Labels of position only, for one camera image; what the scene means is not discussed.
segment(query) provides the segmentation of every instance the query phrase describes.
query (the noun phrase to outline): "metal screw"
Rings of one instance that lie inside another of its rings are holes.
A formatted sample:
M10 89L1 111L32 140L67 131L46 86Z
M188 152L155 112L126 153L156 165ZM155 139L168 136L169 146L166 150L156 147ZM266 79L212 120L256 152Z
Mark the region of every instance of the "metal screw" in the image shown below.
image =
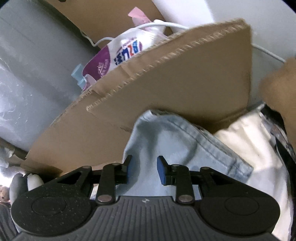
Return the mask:
M190 195L185 194L185 195L179 196L178 199L179 199L180 202L187 203L187 202L191 202L193 200L193 197L190 196Z
M108 194L98 196L98 201L100 202L109 202L112 200L112 197Z

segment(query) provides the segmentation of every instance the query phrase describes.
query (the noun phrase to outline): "round black joint cover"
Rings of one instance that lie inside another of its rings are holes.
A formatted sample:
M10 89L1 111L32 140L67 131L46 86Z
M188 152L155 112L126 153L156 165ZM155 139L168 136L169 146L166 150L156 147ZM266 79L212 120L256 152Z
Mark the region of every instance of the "round black joint cover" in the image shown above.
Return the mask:
M280 209L275 199L247 185L222 185L201 200L200 214L213 228L235 236L272 232Z
M75 185L55 183L21 195L11 207L13 221L25 232L53 237L81 226L91 204Z

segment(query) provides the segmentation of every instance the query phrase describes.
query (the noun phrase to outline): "corrugated cardboard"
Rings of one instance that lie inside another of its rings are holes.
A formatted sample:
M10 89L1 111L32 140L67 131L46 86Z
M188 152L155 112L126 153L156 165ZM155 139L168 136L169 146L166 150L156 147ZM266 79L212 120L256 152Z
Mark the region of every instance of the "corrugated cardboard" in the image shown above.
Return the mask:
M260 93L266 104L282 115L289 141L296 150L296 59L287 60L282 68L262 80Z
M104 37L117 37L124 31L133 28L134 24L128 13L140 8L153 21L163 16L151 0L47 0L63 15L72 21L94 42Z
M176 34L83 93L34 143L27 165L67 172L120 161L135 120L149 108L224 127L246 109L251 59L250 27L242 20Z

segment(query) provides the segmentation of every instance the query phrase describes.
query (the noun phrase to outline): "white cord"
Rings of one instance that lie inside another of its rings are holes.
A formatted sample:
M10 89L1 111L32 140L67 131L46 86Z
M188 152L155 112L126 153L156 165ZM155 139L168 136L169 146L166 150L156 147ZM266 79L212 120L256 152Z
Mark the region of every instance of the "white cord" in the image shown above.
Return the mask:
M88 36L86 36L82 31L80 31L80 32L81 32L81 34L82 34L83 37L87 38L89 40L89 42L91 42L91 44L92 44L93 47L98 46L98 44L100 42L104 41L104 40L110 40L110 41L112 41L114 39L114 38L111 38L111 37L105 37L105 38L100 39L98 42L93 43L93 41Z
M153 26L165 26L165 27L172 27L172 28L180 28L180 29L184 29L184 30L188 30L189 29L189 27L186 27L186 26L183 26L183 25L180 25L180 24L177 24L177 23L169 23L169 22L144 23L144 24L139 25L139 26L137 26L135 28L147 28L147 27L153 27ZM110 40L110 41L112 41L114 39L114 38L111 38L111 37L105 37L105 38L100 39L98 42L96 42L94 44L93 41L88 36L86 36L83 32L81 32L81 34L82 34L82 36L84 36L85 38L87 38L90 41L90 43L92 44L92 46L94 46L94 47L97 46L100 42L102 42L104 40ZM286 62L283 58L281 58L281 57L277 56L276 54L274 54L273 52L270 52L269 50L261 47L260 45L257 45L257 44L254 44L253 43L252 46L253 46L253 48L258 49L258 50L266 53L267 55L269 55L269 56L277 59L278 61L281 61L282 63L285 63Z
M269 50L261 47L260 45L252 44L252 46L253 46L253 48L258 49L258 50L260 50L260 51L268 54L269 56L277 59L278 61L281 61L282 63L285 63L286 62L283 58L281 58L281 57L277 56L276 54L274 54L273 52L270 52Z

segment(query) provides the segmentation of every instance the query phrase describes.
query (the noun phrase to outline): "ridged gray plastic surface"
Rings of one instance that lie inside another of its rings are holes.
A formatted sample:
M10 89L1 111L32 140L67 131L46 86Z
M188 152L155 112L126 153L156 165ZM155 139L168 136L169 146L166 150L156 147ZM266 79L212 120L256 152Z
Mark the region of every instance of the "ridged gray plastic surface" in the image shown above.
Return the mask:
M278 241L271 234L235 238L220 234L198 217L192 207L171 197L122 196L116 204L100 206L79 229L57 237L19 234L14 241Z

